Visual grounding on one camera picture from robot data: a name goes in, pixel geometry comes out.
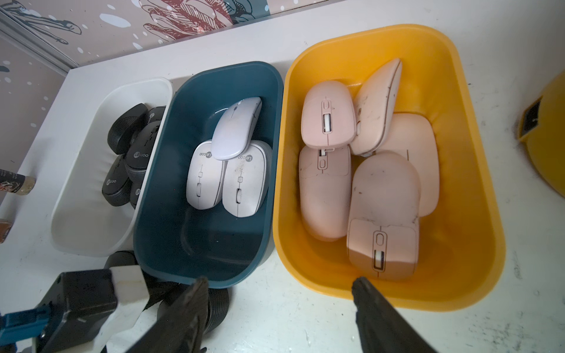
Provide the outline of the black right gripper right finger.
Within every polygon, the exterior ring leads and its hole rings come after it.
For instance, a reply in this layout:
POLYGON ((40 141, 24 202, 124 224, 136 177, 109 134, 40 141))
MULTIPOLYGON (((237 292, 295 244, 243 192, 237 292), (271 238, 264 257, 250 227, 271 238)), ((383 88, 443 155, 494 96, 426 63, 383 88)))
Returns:
POLYGON ((365 277, 352 286, 363 352, 434 352, 416 330, 365 277))

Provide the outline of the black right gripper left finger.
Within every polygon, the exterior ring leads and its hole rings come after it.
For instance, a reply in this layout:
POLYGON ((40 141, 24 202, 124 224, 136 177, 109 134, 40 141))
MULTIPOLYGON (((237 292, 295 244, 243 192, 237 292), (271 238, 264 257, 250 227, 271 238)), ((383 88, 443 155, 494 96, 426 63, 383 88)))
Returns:
POLYGON ((200 277, 129 352, 201 352, 207 319, 208 280, 200 277))

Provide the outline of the white mouse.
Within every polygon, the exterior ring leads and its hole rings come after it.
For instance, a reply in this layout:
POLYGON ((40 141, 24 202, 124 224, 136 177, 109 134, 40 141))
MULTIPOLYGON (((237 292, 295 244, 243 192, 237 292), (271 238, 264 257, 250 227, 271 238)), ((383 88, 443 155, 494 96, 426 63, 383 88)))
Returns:
POLYGON ((227 161, 222 204, 237 218, 257 213, 269 188, 272 148, 264 141, 252 140, 247 150, 227 161))
POLYGON ((227 162, 213 157, 211 144, 208 140, 198 145, 188 170, 186 198, 197 210, 211 209, 222 201, 227 162))
POLYGON ((248 147, 262 108, 260 97, 250 97, 231 105, 213 133, 211 153, 216 160, 238 157, 248 147))

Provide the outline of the black mouse small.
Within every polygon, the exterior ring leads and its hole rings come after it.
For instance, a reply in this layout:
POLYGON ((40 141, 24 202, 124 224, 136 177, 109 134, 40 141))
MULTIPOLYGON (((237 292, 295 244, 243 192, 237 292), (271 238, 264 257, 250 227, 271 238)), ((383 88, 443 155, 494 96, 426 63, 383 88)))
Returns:
POLYGON ((120 207, 129 202, 132 180, 126 170, 126 155, 119 155, 110 167, 104 180, 102 195, 113 207, 120 207))

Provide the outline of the pink mouse top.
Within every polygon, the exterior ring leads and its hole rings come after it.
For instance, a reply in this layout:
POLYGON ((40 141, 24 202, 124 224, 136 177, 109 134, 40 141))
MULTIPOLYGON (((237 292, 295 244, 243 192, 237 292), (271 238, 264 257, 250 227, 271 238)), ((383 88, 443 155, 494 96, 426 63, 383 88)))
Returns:
POLYGON ((399 58, 389 61, 363 83, 353 100, 357 117, 357 135, 351 152, 368 157, 385 141, 397 100, 403 64, 399 58))

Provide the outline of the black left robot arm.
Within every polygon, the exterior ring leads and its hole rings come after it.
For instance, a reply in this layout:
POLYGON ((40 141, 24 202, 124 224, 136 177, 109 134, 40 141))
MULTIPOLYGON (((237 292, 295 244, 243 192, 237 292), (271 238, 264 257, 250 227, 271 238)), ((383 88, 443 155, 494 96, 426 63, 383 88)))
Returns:
POLYGON ((144 275, 145 284, 149 293, 149 300, 145 307, 145 310, 157 304, 174 289, 176 289, 180 284, 177 282, 166 282, 156 277, 149 275, 146 272, 142 272, 144 275))

